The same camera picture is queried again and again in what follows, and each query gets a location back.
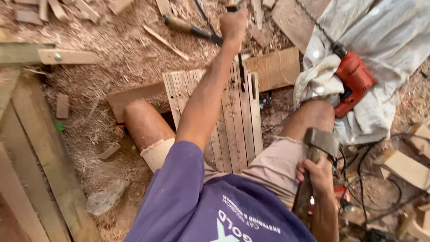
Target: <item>hand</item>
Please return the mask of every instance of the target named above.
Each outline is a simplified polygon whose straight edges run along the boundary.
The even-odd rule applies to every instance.
[[[322,159],[318,165],[310,159],[299,161],[297,164],[296,180],[304,180],[305,169],[309,171],[310,183],[315,196],[333,193],[332,164],[327,159]]]
[[[219,22],[221,24],[223,44],[234,45],[239,53],[242,43],[245,42],[246,28],[248,27],[248,9],[243,7],[237,12],[223,14]]]

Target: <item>screw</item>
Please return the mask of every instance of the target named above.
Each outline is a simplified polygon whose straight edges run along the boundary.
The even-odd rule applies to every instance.
[[[61,61],[61,56],[60,56],[59,54],[55,54],[54,59],[55,59],[56,61]]]

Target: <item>wooden beam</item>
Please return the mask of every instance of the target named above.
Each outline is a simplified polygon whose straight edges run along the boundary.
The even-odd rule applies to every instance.
[[[89,51],[50,49],[37,52],[45,65],[95,64],[98,59],[96,53]]]
[[[6,109],[4,121],[0,124],[0,139],[4,142],[8,154],[13,160],[12,166],[28,196],[34,211],[52,242],[70,242],[69,232],[57,209],[55,200],[51,200],[48,185],[37,165],[28,144],[27,136],[19,123],[12,105]]]
[[[98,241],[100,235],[97,226],[85,211],[84,193],[35,76],[20,77],[12,103],[39,158],[73,240]]]
[[[375,164],[422,190],[430,185],[430,169],[396,149],[387,149],[375,160]]]
[[[0,43],[0,67],[42,64],[37,50],[54,47],[53,43]]]
[[[169,111],[169,107],[165,105],[167,103],[166,90],[164,84],[161,82],[149,86],[109,93],[106,99],[118,123],[124,122],[123,113],[126,106],[138,99],[147,100],[159,113]]]
[[[109,8],[115,15],[118,15],[124,11],[128,6],[133,3],[134,0],[115,0],[108,4]]]
[[[34,212],[15,170],[13,170],[3,143],[0,143],[0,193],[31,241],[49,242],[37,214]]]
[[[178,50],[171,43],[167,42],[167,40],[165,40],[163,37],[159,36],[154,30],[152,30],[151,28],[149,28],[146,25],[144,25],[143,28],[146,30],[146,32],[148,32],[150,35],[154,36],[161,43],[163,43],[165,46],[167,46],[169,49],[171,49],[173,52],[175,52],[178,56],[182,57],[186,61],[190,60],[190,58],[185,53],[183,53],[182,51]]]
[[[258,74],[260,92],[294,85],[300,74],[299,52],[296,47],[252,57],[243,63],[249,72]]]

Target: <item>hammer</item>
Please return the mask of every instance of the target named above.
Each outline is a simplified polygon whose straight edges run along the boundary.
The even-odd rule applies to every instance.
[[[315,164],[320,162],[324,153],[327,153],[332,158],[336,157],[339,147],[339,140],[333,133],[313,127],[306,130],[304,143],[309,147],[307,150],[307,158]],[[312,194],[313,191],[310,183],[309,172],[305,171],[304,180],[297,188],[292,212],[308,228],[308,211]]]

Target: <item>purple t-shirt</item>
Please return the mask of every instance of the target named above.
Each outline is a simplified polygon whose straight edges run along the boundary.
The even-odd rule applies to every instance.
[[[200,149],[174,144],[151,180],[125,242],[315,242],[259,183],[233,174],[203,184]]]

